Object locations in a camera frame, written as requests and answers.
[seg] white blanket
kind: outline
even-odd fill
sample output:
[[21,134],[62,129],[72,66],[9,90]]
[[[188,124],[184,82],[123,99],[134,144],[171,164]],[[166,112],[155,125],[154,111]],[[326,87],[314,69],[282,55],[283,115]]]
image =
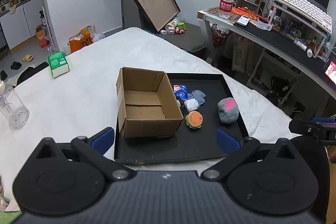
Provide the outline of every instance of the white blanket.
[[[44,69],[16,88],[30,111],[26,125],[10,130],[0,114],[0,175],[7,198],[12,183],[36,145],[44,137],[69,142],[79,135],[92,136],[105,127],[115,128],[116,81],[124,66],[179,73],[222,73],[205,61],[138,28],[129,28],[104,38],[67,57],[70,72],[52,79]],[[224,75],[250,136],[274,143],[293,138],[290,118],[256,91]],[[113,159],[114,147],[105,156]],[[219,160],[185,164],[141,166],[151,170],[197,170],[199,173]]]

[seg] black desk mat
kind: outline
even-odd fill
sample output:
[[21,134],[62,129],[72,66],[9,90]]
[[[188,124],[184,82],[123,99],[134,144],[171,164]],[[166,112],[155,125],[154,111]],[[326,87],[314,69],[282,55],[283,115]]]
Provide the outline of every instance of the black desk mat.
[[243,31],[251,33],[256,37],[259,37],[261,40],[292,57],[298,63],[302,64],[312,73],[314,73],[318,78],[320,78],[320,80],[325,82],[331,89],[336,92],[336,84],[332,82],[332,80],[325,74],[325,71],[327,69],[325,67],[325,62],[318,58],[308,58],[307,54],[297,45],[295,45],[294,42],[288,37],[273,30],[261,30],[254,26],[252,23],[247,24],[246,27],[238,24],[235,24],[235,26]]
[[159,164],[217,159],[226,156],[216,142],[216,130],[225,127],[236,139],[248,136],[239,114],[237,122],[229,125],[219,120],[217,103],[232,93],[223,77],[217,74],[168,73],[172,85],[187,85],[188,92],[201,90],[205,103],[199,107],[202,127],[193,130],[182,121],[176,134],[167,138],[122,138],[118,124],[115,131],[115,161],[122,164]]

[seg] hamburger toy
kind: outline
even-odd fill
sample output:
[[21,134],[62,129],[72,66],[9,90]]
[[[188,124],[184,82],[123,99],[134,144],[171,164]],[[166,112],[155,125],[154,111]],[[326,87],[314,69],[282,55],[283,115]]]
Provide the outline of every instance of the hamburger toy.
[[189,126],[192,129],[197,129],[197,128],[200,128],[202,126],[203,117],[197,111],[190,112],[185,117],[185,119],[186,119],[187,126]]

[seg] pink patch on plush toy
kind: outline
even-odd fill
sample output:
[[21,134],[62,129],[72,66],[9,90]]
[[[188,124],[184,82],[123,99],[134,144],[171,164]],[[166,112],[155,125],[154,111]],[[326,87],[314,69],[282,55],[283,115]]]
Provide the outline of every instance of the pink patch on plush toy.
[[236,101],[234,99],[224,99],[222,100],[222,103],[225,106],[225,111],[229,111],[236,105]]

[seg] black slipper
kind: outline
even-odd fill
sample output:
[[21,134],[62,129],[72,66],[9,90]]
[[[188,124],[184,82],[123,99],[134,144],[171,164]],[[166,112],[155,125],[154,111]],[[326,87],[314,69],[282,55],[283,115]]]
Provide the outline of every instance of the black slipper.
[[4,80],[7,79],[7,77],[8,77],[8,75],[6,74],[6,72],[4,70],[2,70],[0,72],[0,80],[4,81]]
[[14,61],[10,68],[13,70],[18,70],[21,67],[22,67],[21,63]]

